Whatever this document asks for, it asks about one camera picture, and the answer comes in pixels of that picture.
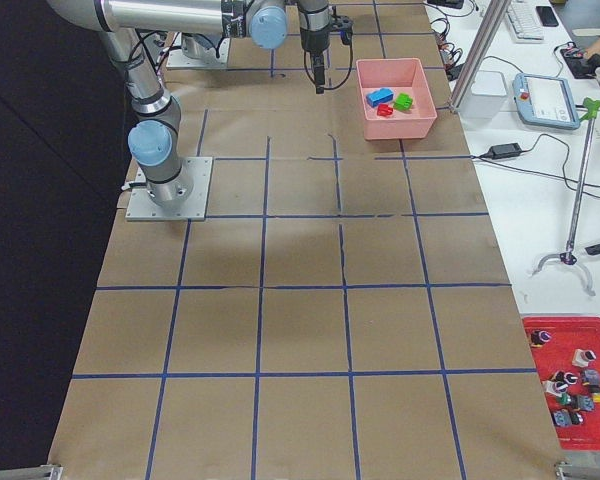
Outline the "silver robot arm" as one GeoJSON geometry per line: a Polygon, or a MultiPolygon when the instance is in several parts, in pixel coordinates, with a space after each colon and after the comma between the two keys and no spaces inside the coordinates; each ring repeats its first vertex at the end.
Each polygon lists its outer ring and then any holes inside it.
{"type": "Polygon", "coordinates": [[[128,135],[131,154],[146,179],[146,196],[160,207],[182,205],[196,182],[176,152],[181,110],[145,53],[140,31],[174,32],[182,43],[217,47],[250,38],[279,48],[288,32],[285,1],[52,1],[63,19],[99,33],[121,73],[139,123],[128,135]]]}

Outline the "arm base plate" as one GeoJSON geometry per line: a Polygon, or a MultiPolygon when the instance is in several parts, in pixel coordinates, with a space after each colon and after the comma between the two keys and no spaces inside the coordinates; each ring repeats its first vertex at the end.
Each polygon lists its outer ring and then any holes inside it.
{"type": "Polygon", "coordinates": [[[230,40],[220,35],[180,33],[167,56],[172,70],[225,70],[230,40]]]}
{"type": "Polygon", "coordinates": [[[131,182],[128,221],[204,221],[212,178],[212,157],[182,157],[179,175],[164,184],[149,182],[141,168],[131,182]]]}

